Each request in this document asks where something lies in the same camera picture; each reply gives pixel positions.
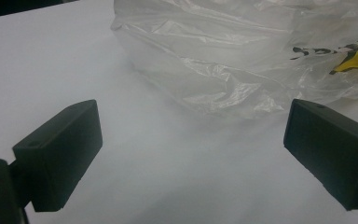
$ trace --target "white surface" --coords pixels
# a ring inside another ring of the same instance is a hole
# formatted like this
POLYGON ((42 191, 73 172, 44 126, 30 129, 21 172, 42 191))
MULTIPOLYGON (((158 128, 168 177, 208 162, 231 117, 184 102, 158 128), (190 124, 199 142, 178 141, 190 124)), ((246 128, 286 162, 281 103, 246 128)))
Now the white surface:
MULTIPOLYGON (((0 158, 70 104, 98 101, 104 145, 67 205, 33 224, 358 223, 283 147, 287 115, 204 117, 132 72, 111 0, 0 18, 0 158)), ((331 105, 358 120, 358 101, 331 105)))

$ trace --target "clear plastic bag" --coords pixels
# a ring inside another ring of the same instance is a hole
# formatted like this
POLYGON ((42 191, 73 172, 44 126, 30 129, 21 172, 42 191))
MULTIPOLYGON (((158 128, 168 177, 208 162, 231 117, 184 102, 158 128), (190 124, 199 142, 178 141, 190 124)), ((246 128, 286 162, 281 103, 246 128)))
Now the clear plastic bag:
POLYGON ((115 13, 136 69, 203 113, 358 98, 356 0, 115 0, 115 13))

